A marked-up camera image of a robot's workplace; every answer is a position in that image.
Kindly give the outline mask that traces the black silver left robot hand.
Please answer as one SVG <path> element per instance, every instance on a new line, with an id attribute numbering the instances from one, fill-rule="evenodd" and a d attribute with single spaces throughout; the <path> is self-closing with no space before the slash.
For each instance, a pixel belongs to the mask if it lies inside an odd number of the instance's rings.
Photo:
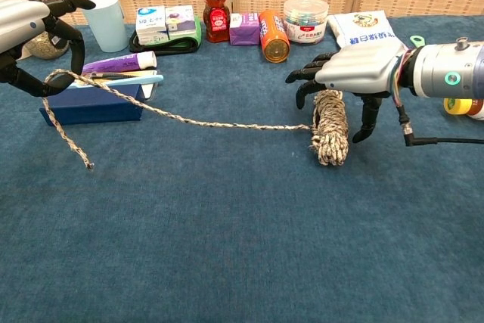
<path id="1" fill-rule="evenodd" d="M 42 82 L 17 66 L 22 48 L 43 32 L 67 40 L 72 53 L 71 71 L 82 72 L 85 46 L 82 34 L 61 17 L 76 9 L 91 10 L 91 0 L 1 0 L 1 82 L 34 97 L 57 95 L 74 80 L 69 74 Z"/>

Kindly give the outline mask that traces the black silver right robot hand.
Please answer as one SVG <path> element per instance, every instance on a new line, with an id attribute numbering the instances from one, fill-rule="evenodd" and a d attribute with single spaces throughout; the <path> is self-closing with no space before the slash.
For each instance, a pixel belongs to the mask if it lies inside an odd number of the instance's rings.
<path id="1" fill-rule="evenodd" d="M 303 80 L 296 91 L 301 109 L 306 96 L 320 91 L 349 92 L 363 101 L 361 128 L 352 138 L 359 143 L 369 138 L 377 123 L 380 105 L 390 96 L 390 77 L 407 51 L 398 39 L 347 45 L 336 52 L 316 56 L 313 62 L 292 71 L 286 83 Z"/>

